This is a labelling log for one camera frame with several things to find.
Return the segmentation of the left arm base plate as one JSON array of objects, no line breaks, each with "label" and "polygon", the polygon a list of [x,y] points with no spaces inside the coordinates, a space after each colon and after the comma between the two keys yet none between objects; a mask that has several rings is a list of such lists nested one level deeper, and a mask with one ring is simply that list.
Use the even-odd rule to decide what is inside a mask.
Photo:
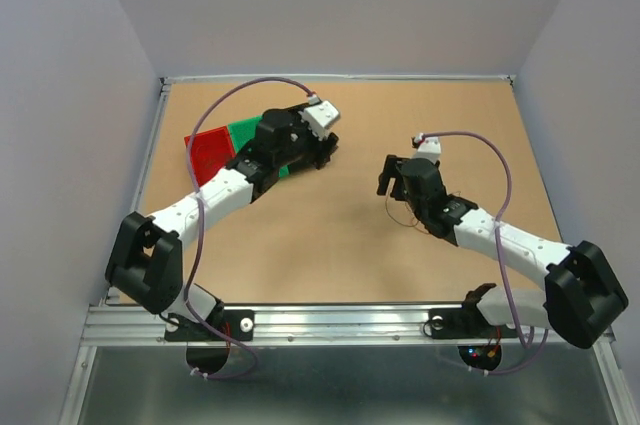
[{"label": "left arm base plate", "polygon": [[[231,338],[250,342],[253,340],[255,313],[251,309],[225,309],[220,313],[218,330]],[[165,323],[164,340],[167,342],[210,342],[221,341],[200,323],[193,322],[176,314],[168,315]]]}]

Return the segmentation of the red plastic bin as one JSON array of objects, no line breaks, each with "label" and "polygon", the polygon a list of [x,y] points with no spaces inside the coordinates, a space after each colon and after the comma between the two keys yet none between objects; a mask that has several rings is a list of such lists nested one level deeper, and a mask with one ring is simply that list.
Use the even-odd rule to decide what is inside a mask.
[{"label": "red plastic bin", "polygon": [[227,126],[199,132],[190,152],[198,185],[202,186],[211,180],[234,156]]}]

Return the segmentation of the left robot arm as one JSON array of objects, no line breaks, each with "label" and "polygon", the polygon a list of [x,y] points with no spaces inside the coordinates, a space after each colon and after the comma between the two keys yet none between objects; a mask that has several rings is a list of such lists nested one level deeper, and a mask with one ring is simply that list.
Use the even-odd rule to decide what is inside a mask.
[{"label": "left robot arm", "polygon": [[149,313],[180,316],[199,338],[215,337],[224,304],[183,276],[185,248],[201,244],[207,229],[264,195],[281,168],[324,167],[337,148],[331,128],[339,118],[327,100],[265,111],[254,136],[211,180],[165,209],[149,216],[132,212],[123,219],[107,282]]}]

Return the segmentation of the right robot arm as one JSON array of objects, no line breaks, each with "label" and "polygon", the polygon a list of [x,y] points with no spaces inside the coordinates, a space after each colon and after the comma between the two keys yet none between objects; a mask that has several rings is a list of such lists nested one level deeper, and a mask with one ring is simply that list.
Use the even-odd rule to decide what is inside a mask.
[{"label": "right robot arm", "polygon": [[494,259],[536,286],[508,291],[483,284],[459,308],[432,320],[433,336],[471,338],[520,324],[552,330],[588,349],[629,305],[600,247],[549,241],[497,223],[476,203],[448,193],[438,163],[427,158],[387,156],[377,193],[406,203],[431,236]]}]

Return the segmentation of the orange black wire ball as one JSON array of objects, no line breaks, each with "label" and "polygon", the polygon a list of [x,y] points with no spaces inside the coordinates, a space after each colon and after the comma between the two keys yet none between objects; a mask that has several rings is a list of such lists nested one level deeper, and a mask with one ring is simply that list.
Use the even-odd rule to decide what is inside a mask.
[{"label": "orange black wire ball", "polygon": [[[418,216],[416,216],[410,203],[403,200],[397,201],[393,197],[393,194],[387,191],[384,195],[384,207],[388,218],[399,226],[415,229],[416,231],[432,235],[436,238],[445,239],[449,233],[453,231],[453,226],[446,225],[444,219],[437,218],[437,215],[444,215],[446,204],[461,198],[460,192],[456,191],[440,199],[424,199],[419,203]],[[397,201],[402,205],[403,215],[398,215],[392,211],[391,201]]]}]

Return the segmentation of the green plastic bin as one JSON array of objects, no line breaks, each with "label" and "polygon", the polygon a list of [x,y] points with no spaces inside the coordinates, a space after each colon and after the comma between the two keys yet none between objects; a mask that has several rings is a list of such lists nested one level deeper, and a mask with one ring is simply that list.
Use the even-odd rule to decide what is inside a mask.
[{"label": "green plastic bin", "polygon": [[248,179],[257,171],[256,165],[264,165],[269,159],[266,145],[255,138],[260,120],[261,116],[255,116],[227,126],[234,155],[238,156],[238,159],[232,159],[234,168]]}]

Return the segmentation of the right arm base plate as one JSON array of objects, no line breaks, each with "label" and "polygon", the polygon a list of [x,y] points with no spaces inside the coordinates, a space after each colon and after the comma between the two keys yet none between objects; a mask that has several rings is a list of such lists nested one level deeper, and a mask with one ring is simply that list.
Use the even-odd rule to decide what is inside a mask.
[{"label": "right arm base plate", "polygon": [[435,308],[428,311],[422,324],[425,336],[435,340],[516,338],[516,332],[505,325],[490,325],[478,311],[461,307]]}]

